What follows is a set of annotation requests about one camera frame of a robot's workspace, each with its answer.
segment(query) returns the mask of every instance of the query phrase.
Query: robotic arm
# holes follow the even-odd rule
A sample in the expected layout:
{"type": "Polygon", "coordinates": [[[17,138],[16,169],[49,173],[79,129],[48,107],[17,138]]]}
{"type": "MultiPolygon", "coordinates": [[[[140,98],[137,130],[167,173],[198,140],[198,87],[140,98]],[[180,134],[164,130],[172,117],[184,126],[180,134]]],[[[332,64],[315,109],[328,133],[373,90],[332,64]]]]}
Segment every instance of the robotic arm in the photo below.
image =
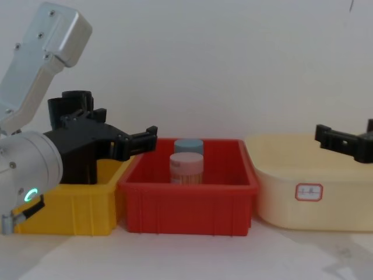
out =
{"type": "Polygon", "coordinates": [[[59,183],[94,184],[96,160],[120,161],[155,149],[157,127],[128,135],[105,124],[106,110],[93,109],[89,92],[65,92],[48,101],[52,131],[20,132],[34,117],[53,77],[79,60],[92,33],[76,10],[40,6],[0,83],[0,215],[2,234],[44,206],[43,194],[59,183]],[[13,210],[40,195],[21,214],[13,210]]]}

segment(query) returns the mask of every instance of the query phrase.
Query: cream plastic container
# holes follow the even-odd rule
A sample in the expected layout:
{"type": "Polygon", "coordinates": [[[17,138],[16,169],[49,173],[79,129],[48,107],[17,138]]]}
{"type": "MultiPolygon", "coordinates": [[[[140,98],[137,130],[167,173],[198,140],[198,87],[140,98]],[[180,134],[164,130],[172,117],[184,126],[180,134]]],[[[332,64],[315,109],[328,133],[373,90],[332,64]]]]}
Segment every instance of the cream plastic container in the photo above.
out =
{"type": "Polygon", "coordinates": [[[373,231],[373,164],[321,149],[314,135],[245,140],[261,183],[258,215],[288,229],[373,231]]]}

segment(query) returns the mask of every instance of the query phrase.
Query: pink jar lid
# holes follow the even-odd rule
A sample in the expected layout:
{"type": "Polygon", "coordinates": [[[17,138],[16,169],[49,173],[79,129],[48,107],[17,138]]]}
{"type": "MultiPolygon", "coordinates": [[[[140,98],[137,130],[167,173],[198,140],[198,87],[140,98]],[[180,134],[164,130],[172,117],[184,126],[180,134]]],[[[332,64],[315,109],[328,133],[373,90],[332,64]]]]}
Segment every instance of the pink jar lid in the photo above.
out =
{"type": "Polygon", "coordinates": [[[196,175],[203,172],[200,153],[174,153],[170,156],[170,170],[177,175],[196,175]]]}

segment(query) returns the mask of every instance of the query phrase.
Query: yellow plastic bin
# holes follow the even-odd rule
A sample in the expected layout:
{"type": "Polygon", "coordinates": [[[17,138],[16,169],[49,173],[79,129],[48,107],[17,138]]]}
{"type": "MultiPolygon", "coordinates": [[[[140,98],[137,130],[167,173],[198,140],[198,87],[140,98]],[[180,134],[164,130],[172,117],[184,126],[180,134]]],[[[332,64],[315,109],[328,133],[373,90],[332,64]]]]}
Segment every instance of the yellow plastic bin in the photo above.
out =
{"type": "MultiPolygon", "coordinates": [[[[22,234],[109,235],[120,221],[122,197],[116,195],[117,181],[132,159],[97,161],[97,184],[60,184],[44,196],[45,207],[27,221],[17,225],[22,234]]],[[[14,211],[18,214],[35,204],[36,198],[14,211]]]]}
{"type": "Polygon", "coordinates": [[[289,229],[373,231],[373,164],[321,149],[314,135],[258,135],[245,142],[263,220],[289,229]]]}

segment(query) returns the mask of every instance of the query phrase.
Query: green indicator light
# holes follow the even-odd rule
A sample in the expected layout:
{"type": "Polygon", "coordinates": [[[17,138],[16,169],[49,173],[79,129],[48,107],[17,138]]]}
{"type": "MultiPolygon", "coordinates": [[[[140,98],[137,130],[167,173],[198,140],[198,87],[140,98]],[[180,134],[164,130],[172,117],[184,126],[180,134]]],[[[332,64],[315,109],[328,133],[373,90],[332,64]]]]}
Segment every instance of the green indicator light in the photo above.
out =
{"type": "Polygon", "coordinates": [[[37,188],[32,188],[24,197],[24,201],[29,202],[33,199],[34,195],[37,194],[37,188]]]}

